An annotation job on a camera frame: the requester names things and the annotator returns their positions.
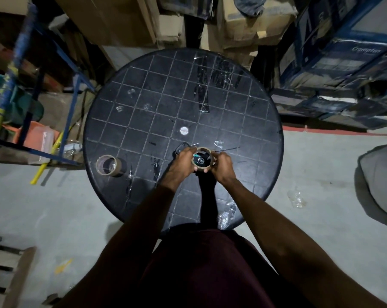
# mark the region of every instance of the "floor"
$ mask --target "floor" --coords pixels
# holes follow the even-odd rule
[[[387,302],[387,215],[369,199],[358,157],[387,136],[285,131],[278,182],[268,203],[311,236],[348,275]],[[95,195],[84,170],[53,170],[42,185],[37,167],[0,164],[1,244],[37,246],[20,307],[65,294],[96,261],[120,227]],[[297,188],[306,202],[294,208]],[[237,232],[257,243],[246,224]],[[56,274],[60,265],[65,269]]]

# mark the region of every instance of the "yellow stick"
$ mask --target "yellow stick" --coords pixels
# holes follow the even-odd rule
[[[54,153],[57,151],[58,147],[61,145],[61,140],[63,139],[63,134],[64,134],[64,132],[61,132],[61,133],[59,134],[57,140],[55,141],[54,145],[52,146],[51,154],[54,154]],[[37,181],[40,179],[42,173],[43,173],[44,170],[47,168],[48,163],[42,163],[42,164],[40,165],[40,168],[38,169],[37,174],[34,176],[34,178],[32,179],[32,181],[30,181],[30,184],[31,184],[31,185],[36,185],[36,184],[37,184]]]

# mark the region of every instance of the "white circular cap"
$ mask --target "white circular cap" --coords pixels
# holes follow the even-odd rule
[[[179,130],[179,132],[182,134],[182,135],[187,135],[189,133],[189,129],[186,127],[186,126],[183,126],[181,127],[181,129]]]

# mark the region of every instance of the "person's right hand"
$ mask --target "person's right hand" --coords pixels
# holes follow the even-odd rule
[[[216,153],[212,151],[211,153],[216,162],[211,167],[211,172],[216,180],[224,186],[229,181],[236,179],[231,157],[226,152]]]

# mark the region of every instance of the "table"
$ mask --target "table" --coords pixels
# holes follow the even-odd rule
[[[190,48],[160,50],[131,61],[98,92],[84,131],[89,180],[103,204],[121,221],[155,188],[182,143],[231,155],[237,178],[262,199],[271,192],[283,158],[283,130],[272,99],[245,68],[219,54]],[[96,160],[113,155],[120,177],[97,173]],[[215,187],[219,227],[244,220],[228,192]],[[200,222],[198,179],[179,187],[163,233]]]

